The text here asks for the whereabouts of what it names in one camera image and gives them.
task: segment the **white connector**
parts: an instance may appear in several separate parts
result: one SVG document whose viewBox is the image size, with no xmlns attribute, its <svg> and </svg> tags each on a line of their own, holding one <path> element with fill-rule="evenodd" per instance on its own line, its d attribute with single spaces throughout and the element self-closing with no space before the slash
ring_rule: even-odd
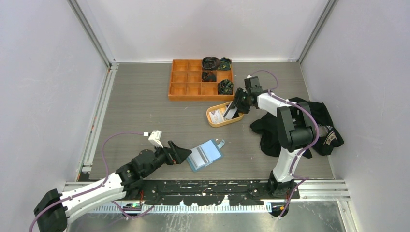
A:
<svg viewBox="0 0 410 232">
<path fill-rule="evenodd" d="M 160 131 L 160 130 L 154 130 L 154 131 L 150 134 L 150 136 L 148 137 L 148 141 L 149 141 L 152 145 L 154 145 L 154 147 L 164 147 L 164 146 L 161 144 L 161 141 L 160 141 L 161 134 L 162 134 L 162 131 Z"/>
</svg>

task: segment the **black cable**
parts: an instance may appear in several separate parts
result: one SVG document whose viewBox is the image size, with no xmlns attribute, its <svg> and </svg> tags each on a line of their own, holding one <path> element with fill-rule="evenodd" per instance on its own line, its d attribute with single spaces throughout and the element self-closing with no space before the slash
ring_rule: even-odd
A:
<svg viewBox="0 0 410 232">
<path fill-rule="evenodd" d="M 218 83 L 218 94 L 232 95 L 234 84 L 232 81 L 225 79 Z"/>
<path fill-rule="evenodd" d="M 222 57 L 222 59 L 220 59 L 220 65 L 218 67 L 218 70 L 231 70 L 231 64 L 232 61 L 226 57 Z"/>
<path fill-rule="evenodd" d="M 216 70 L 220 66 L 220 60 L 216 57 L 205 57 L 202 59 L 203 70 Z"/>
<path fill-rule="evenodd" d="M 216 82 L 217 77 L 213 71 L 202 71 L 202 81 L 203 82 Z"/>
</svg>

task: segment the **black cloth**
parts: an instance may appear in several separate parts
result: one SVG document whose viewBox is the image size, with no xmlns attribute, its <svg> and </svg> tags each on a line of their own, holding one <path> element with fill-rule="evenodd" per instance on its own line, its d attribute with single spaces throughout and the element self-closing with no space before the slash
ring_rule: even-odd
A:
<svg viewBox="0 0 410 232">
<path fill-rule="evenodd" d="M 318 125 L 326 126 L 328 134 L 323 137 L 319 137 L 317 143 L 313 148 L 322 156 L 330 155 L 334 147 L 339 147 L 344 144 L 343 138 L 333 125 L 332 118 L 327 111 L 326 106 L 323 103 L 306 101 L 301 98 L 289 99 L 291 102 L 307 102 L 313 118 Z M 277 119 L 270 113 L 267 113 L 261 119 L 254 121 L 250 128 L 253 132 L 261 134 L 261 150 L 268 156 L 279 157 L 281 146 L 278 140 L 278 126 Z M 312 153 L 307 150 L 303 153 L 306 158 L 312 158 Z"/>
</svg>

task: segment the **white wall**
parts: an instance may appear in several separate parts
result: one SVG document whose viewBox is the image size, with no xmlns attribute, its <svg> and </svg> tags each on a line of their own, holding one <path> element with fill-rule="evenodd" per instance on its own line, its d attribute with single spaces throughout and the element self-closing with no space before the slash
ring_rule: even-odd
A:
<svg viewBox="0 0 410 232">
<path fill-rule="evenodd" d="M 341 0 L 303 63 L 345 144 L 331 155 L 364 232 L 408 231 L 410 29 L 407 0 Z"/>
<path fill-rule="evenodd" d="M 1 1 L 0 63 L 0 231 L 20 232 L 76 177 L 107 68 L 65 0 Z"/>
<path fill-rule="evenodd" d="M 118 62 L 297 60 L 327 0 L 79 0 Z"/>
</svg>

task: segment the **orange wooden tray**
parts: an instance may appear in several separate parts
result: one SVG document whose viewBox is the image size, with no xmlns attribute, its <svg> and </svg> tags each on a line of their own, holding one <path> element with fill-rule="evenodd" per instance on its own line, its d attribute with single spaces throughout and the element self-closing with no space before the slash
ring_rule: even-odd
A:
<svg viewBox="0 0 410 232">
<path fill-rule="evenodd" d="M 233 82 L 234 70 L 213 71 L 216 82 L 202 82 L 201 59 L 174 59 L 169 85 L 169 100 L 174 101 L 231 101 L 232 95 L 218 94 L 218 83 L 228 79 Z"/>
</svg>

